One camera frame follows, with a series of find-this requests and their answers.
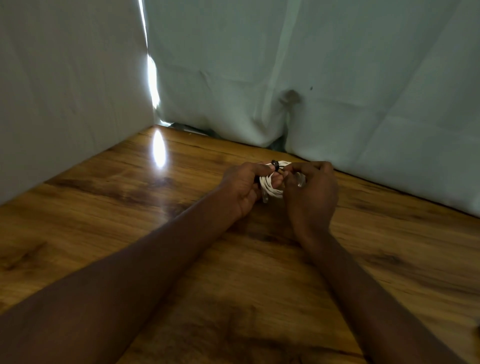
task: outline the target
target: white cable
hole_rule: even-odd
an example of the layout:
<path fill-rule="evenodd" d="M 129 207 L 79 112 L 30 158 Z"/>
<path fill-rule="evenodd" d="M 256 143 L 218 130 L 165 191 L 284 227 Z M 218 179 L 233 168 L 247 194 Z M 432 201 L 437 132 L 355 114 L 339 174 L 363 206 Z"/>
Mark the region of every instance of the white cable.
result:
<path fill-rule="evenodd" d="M 288 166 L 290 163 L 291 162 L 287 162 L 285 160 L 279 160 L 278 161 L 278 165 L 280 167 Z M 270 174 L 269 176 L 266 176 L 266 177 L 260 177 L 260 186 L 262 187 L 262 191 L 268 193 L 270 196 L 276 197 L 276 198 L 282 198 L 283 191 L 277 190 L 277 189 L 272 187 L 272 175 L 274 173 L 275 172 L 273 172 L 272 174 Z"/>

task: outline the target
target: person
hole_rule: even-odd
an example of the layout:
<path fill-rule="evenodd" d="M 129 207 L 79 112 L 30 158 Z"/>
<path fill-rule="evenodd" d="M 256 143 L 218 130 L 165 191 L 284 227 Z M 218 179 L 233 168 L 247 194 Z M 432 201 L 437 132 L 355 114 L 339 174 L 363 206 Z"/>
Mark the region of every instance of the person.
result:
<path fill-rule="evenodd" d="M 295 172 L 306 176 L 298 187 Z M 134 244 L 45 287 L 0 316 L 0 362 L 115 363 L 175 279 L 261 197 L 255 176 L 271 166 L 230 168 L 220 185 Z M 276 174 L 295 235 L 330 284 L 375 363 L 463 363 L 387 293 L 329 232 L 338 185 L 328 162 L 292 163 Z"/>

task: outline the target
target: wooden surface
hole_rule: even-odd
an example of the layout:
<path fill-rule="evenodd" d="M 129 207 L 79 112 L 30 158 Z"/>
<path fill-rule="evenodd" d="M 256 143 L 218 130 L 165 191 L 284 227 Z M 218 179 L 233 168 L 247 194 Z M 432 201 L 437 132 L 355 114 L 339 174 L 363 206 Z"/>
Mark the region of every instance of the wooden surface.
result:
<path fill-rule="evenodd" d="M 165 223 L 229 165 L 273 158 L 296 160 L 154 127 L 19 196 L 0 207 L 0 310 Z M 438 337 L 480 363 L 480 220 L 337 175 L 334 235 Z M 281 201 L 257 204 L 215 242 L 120 360 L 364 362 Z"/>

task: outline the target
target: person's left arm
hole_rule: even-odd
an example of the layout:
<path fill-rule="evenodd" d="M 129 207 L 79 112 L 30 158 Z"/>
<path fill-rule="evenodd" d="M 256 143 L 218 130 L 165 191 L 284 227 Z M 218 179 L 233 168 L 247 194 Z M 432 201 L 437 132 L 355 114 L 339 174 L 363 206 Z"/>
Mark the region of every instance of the person's left arm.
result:
<path fill-rule="evenodd" d="M 181 215 L 0 316 L 0 362 L 115 363 L 175 279 L 261 197 L 244 163 Z"/>

